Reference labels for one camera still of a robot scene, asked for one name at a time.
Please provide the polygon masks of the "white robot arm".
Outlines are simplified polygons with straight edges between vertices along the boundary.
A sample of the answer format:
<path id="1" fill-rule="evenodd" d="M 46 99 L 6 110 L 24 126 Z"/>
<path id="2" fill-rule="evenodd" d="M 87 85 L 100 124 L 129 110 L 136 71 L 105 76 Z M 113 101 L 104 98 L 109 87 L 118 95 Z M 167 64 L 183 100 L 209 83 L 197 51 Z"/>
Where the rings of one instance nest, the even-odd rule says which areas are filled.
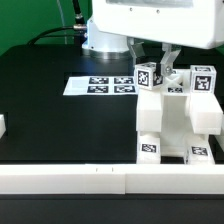
<path id="1" fill-rule="evenodd" d="M 171 74 L 182 46 L 212 49 L 224 44 L 224 0 L 92 0 L 83 48 L 102 58 L 142 50 L 136 39 L 161 42 L 160 71 Z"/>

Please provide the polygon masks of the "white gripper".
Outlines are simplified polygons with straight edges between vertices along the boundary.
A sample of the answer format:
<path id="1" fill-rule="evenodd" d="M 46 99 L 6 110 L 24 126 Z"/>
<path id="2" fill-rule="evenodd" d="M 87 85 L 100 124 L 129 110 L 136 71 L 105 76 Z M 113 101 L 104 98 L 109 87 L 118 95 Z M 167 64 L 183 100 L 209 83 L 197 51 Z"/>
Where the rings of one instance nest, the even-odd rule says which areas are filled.
<path id="1" fill-rule="evenodd" d="M 133 64 L 145 55 L 143 43 L 134 38 L 163 42 L 156 66 L 163 77 L 172 74 L 179 45 L 212 49 L 224 44 L 224 0 L 92 0 L 92 10 L 100 31 L 129 37 Z"/>

